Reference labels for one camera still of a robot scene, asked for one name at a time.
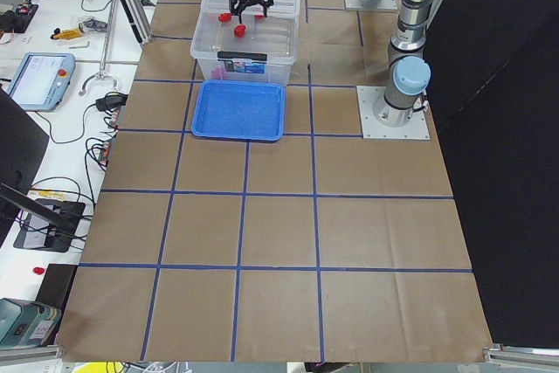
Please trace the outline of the red block from tray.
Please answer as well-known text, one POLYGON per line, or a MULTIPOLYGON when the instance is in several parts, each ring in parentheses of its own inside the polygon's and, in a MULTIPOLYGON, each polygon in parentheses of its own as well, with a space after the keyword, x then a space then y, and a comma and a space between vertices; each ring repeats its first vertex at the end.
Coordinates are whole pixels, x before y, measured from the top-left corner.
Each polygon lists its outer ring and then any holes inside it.
POLYGON ((244 24, 238 24, 234 30, 233 34, 236 38, 242 38, 245 35, 246 26, 244 24))

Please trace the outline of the clear plastic storage box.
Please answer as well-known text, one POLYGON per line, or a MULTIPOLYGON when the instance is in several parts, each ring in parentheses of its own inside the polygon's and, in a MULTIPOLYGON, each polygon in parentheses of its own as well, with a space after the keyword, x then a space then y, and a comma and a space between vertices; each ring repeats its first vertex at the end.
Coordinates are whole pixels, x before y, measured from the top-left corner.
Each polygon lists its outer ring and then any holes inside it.
POLYGON ((286 85, 297 60, 299 23, 296 19, 247 15, 245 35, 236 38, 233 17, 221 23, 217 13, 202 11, 190 46, 204 79, 236 80, 286 85), (219 51, 265 53, 266 62, 219 59, 219 51))

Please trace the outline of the black box latch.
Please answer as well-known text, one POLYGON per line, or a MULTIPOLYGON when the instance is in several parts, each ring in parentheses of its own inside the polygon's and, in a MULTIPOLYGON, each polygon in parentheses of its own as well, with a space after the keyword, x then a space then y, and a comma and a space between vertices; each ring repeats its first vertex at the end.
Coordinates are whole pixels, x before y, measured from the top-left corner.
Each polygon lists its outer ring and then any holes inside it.
POLYGON ((255 53, 255 52, 228 52, 219 51, 217 53, 219 59, 249 59, 258 62, 266 62, 267 55, 265 53, 255 53))

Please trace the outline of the green box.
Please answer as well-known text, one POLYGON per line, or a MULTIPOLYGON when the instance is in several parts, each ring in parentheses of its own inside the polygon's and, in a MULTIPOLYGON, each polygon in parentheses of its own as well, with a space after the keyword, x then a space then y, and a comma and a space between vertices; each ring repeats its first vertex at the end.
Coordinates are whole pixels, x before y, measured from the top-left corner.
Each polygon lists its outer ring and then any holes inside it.
POLYGON ((62 311, 44 303, 1 299, 1 349, 27 349, 45 345, 62 311))

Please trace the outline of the red block near latch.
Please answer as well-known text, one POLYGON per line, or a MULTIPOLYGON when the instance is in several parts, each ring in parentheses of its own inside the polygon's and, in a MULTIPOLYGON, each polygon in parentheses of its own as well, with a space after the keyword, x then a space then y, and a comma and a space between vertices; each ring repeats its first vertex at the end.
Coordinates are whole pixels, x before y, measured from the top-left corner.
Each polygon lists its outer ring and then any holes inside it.
POLYGON ((224 12, 218 16, 218 21, 221 23, 226 23, 231 21, 232 14, 230 12, 224 12))

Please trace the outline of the blue plastic tray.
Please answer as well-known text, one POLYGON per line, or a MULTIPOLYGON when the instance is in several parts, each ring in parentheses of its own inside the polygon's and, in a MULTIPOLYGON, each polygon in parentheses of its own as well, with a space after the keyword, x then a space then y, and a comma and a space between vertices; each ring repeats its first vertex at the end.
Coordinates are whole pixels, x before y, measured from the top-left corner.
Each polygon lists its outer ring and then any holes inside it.
POLYGON ((282 85, 206 80, 199 88, 191 131, 199 137, 276 142, 284 133, 282 85))

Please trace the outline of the silver hex key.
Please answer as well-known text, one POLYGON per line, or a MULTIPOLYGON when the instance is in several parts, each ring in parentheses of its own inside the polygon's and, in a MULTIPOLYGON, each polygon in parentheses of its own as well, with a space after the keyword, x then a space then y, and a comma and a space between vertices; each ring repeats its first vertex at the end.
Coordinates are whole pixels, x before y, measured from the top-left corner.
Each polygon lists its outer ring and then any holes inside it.
POLYGON ((88 48, 89 45, 90 45, 90 41, 87 40, 85 43, 76 44, 76 45, 69 45, 68 49, 70 49, 70 50, 85 49, 85 48, 88 48))

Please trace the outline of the yellow black small tool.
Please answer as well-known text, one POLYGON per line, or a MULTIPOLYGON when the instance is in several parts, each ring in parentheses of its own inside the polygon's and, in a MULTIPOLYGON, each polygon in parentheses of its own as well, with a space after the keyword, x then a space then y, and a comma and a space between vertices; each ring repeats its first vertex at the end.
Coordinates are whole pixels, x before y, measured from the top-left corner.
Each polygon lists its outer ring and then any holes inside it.
POLYGON ((67 30, 61 30, 60 28, 56 28, 51 35, 51 39, 52 40, 58 40, 58 39, 69 40, 69 39, 80 38, 84 34, 85 33, 79 27, 72 28, 72 29, 67 29, 67 30))

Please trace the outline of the blue teach pendant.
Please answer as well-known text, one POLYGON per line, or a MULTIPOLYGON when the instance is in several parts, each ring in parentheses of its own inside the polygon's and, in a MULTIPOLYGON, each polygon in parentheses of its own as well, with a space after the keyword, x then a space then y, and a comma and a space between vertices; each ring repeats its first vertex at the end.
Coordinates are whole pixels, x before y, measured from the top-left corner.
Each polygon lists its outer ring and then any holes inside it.
POLYGON ((75 64, 71 53, 27 52, 7 94, 24 111, 51 112, 62 101, 75 64))

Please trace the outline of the black monitor stand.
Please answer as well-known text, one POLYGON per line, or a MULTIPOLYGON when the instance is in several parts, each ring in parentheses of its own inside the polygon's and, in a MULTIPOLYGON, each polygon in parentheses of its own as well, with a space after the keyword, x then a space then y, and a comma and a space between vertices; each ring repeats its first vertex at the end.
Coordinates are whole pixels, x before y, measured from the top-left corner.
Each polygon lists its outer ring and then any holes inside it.
POLYGON ((86 204, 55 199, 31 199, 23 193, 1 184, 1 198, 15 206, 19 213, 14 222, 19 232, 13 246, 17 249, 47 252, 67 252, 74 240, 84 240, 76 234, 84 219, 86 204))

